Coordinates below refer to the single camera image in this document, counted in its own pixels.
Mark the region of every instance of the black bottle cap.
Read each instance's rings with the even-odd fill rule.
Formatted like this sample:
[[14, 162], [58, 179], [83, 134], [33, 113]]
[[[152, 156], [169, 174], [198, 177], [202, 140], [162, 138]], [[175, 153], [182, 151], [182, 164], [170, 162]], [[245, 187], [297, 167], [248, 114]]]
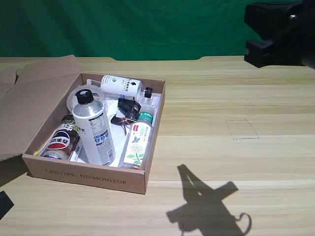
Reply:
[[144, 92], [144, 97], [151, 98], [151, 96], [152, 96], [152, 88], [146, 87], [145, 92]]
[[75, 95], [77, 96], [78, 103], [80, 104], [88, 104], [90, 102], [93, 102], [94, 100], [93, 94], [89, 89], [82, 89], [80, 91], [77, 91]]

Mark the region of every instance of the clear tape roll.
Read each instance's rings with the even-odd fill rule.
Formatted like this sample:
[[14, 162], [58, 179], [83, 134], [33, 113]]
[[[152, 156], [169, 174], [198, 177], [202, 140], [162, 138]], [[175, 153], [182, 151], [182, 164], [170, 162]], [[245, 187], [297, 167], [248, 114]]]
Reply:
[[73, 108], [78, 104], [78, 100], [75, 94], [82, 89], [91, 90], [94, 99], [101, 101], [103, 105], [105, 106], [105, 109], [107, 110], [104, 92], [95, 85], [82, 85], [74, 89], [67, 98], [67, 107], [71, 113], [72, 113]]

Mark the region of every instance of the small white bottle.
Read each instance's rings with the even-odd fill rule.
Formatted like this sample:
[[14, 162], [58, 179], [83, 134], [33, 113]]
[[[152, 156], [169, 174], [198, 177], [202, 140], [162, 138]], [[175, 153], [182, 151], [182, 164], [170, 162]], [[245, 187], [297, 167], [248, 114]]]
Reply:
[[128, 79], [113, 75], [104, 75], [100, 88], [105, 95], [139, 101], [145, 93], [152, 94], [152, 88], [144, 87], [140, 80]]

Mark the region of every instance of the clear plastic bottle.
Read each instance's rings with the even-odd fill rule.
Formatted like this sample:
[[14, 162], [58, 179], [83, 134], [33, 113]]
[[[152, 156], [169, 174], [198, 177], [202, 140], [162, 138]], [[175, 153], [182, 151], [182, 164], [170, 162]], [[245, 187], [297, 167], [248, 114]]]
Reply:
[[76, 96], [78, 104], [72, 113], [88, 161], [91, 164], [109, 165], [115, 159], [115, 148], [105, 107], [102, 102], [94, 100], [89, 89], [78, 91]]
[[148, 143], [152, 134], [154, 108], [151, 96], [143, 98], [137, 122], [132, 124], [118, 167], [144, 169], [146, 165]]

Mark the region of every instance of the bottle label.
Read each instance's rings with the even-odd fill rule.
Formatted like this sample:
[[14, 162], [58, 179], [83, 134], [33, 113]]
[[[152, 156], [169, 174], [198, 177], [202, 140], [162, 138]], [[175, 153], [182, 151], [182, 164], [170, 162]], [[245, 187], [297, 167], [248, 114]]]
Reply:
[[122, 94], [115, 94], [115, 93], [110, 93], [110, 92], [104, 92], [104, 94], [105, 94], [105, 97], [109, 97], [109, 99], [122, 98], [122, 99], [126, 99], [126, 100], [135, 101], [135, 97], [131, 97], [131, 96], [126, 96], [126, 95], [122, 95]]
[[146, 119], [148, 120], [151, 124], [153, 122], [153, 115], [149, 112], [140, 112], [138, 119]]
[[92, 164], [108, 165], [115, 158], [105, 119], [104, 113], [90, 119], [75, 116], [80, 138]]
[[141, 166], [145, 156], [151, 127], [146, 123], [137, 122], [131, 127], [124, 163]]
[[125, 96], [137, 97], [139, 88], [141, 88], [139, 80], [112, 75], [104, 75], [101, 82], [103, 92], [119, 94], [121, 98]]

